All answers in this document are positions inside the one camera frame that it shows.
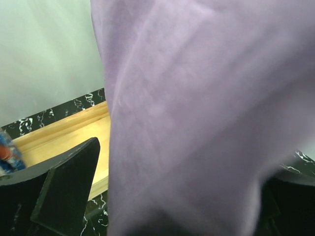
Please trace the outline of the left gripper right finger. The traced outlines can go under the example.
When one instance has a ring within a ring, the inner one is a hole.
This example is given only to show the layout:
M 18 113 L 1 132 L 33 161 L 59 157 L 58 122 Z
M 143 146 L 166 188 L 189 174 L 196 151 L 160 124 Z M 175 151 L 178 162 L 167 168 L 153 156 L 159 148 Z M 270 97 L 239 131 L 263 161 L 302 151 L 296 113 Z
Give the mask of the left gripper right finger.
M 313 236 L 315 178 L 282 171 L 263 186 L 255 236 Z

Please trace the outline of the purple trousers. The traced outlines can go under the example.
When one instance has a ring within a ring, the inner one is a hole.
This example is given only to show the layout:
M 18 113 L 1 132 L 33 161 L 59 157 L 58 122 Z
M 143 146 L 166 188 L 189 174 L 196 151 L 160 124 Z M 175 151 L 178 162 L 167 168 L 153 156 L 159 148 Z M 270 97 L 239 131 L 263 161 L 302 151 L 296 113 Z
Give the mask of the purple trousers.
M 251 236 L 315 139 L 312 0 L 93 0 L 110 236 Z

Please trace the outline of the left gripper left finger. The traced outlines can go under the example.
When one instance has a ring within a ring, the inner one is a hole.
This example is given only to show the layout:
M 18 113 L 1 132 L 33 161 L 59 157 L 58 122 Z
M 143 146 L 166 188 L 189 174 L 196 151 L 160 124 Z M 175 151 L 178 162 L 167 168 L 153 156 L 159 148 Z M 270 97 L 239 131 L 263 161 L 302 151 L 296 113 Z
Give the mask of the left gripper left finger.
M 100 153 L 98 138 L 0 178 L 2 236 L 78 236 Z

